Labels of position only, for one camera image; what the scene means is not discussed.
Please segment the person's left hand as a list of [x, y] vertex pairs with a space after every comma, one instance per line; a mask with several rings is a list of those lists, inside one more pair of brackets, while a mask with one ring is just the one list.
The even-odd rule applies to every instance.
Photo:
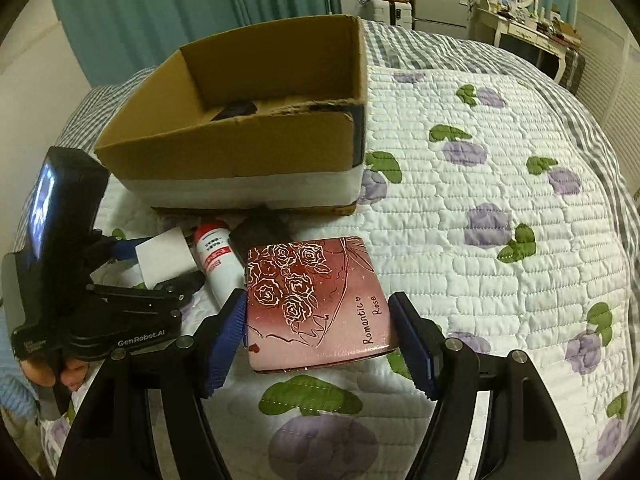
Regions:
[[68, 391], [77, 391], [89, 370], [89, 363], [76, 358], [68, 358], [58, 370], [54, 370], [43, 356], [32, 356], [29, 360], [21, 361], [20, 367], [28, 380], [35, 385], [52, 388], [58, 382]]

